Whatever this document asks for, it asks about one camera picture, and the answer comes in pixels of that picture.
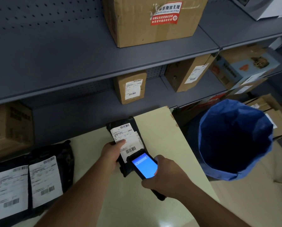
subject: smartphone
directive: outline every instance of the smartphone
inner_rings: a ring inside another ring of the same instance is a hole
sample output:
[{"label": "smartphone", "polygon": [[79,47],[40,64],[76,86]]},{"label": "smartphone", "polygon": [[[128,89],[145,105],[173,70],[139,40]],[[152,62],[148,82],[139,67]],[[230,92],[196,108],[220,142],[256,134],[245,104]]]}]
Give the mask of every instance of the smartphone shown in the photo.
[{"label": "smartphone", "polygon": [[[151,178],[156,175],[158,171],[158,163],[151,157],[144,149],[127,157],[127,161],[132,163],[135,172],[141,179]],[[164,201],[166,196],[160,194],[155,190],[151,190],[159,200]]]}]

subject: blue screen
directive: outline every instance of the blue screen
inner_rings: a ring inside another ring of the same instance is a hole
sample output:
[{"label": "blue screen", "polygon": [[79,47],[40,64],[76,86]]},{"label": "blue screen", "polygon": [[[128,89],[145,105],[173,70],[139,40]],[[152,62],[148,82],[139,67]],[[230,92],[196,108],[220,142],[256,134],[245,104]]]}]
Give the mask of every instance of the blue screen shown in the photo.
[{"label": "blue screen", "polygon": [[153,177],[158,169],[158,165],[145,153],[132,160],[132,163],[138,168],[145,178]]}]

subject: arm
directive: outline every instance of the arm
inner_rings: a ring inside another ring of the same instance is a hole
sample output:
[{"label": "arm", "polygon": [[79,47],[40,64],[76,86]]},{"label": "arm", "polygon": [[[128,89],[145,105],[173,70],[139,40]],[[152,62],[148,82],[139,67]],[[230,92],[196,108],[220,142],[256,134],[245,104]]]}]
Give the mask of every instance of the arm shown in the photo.
[{"label": "arm", "polygon": [[35,227],[96,226],[109,177],[125,140],[107,143],[97,162],[37,222]]},{"label": "arm", "polygon": [[142,186],[179,200],[201,227],[250,227],[197,187],[173,161],[158,155],[158,172]]}]

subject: beige floor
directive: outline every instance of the beige floor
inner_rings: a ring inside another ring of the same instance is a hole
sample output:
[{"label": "beige floor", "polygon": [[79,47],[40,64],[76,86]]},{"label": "beige floor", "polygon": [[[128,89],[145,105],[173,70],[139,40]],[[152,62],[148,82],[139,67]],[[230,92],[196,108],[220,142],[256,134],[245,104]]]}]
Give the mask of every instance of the beige floor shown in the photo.
[{"label": "beige floor", "polygon": [[[241,180],[211,182],[221,204],[253,227],[282,227],[282,148],[273,149]],[[190,222],[184,227],[196,227]]]}]

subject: table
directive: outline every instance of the table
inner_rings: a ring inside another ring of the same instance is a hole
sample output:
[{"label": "table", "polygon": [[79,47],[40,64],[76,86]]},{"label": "table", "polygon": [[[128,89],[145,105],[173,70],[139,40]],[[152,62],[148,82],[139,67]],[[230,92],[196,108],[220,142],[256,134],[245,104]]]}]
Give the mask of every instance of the table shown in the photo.
[{"label": "table", "polygon": [[[219,201],[168,107],[138,115],[135,121],[150,155],[162,154],[174,160],[196,185]],[[105,127],[71,139],[75,156],[74,182],[95,163],[103,145],[110,141],[113,138]],[[38,219],[17,226],[32,226]],[[151,190],[142,187],[135,172],[124,178],[117,166],[97,226],[183,226],[193,219],[179,201],[158,200]]]}]

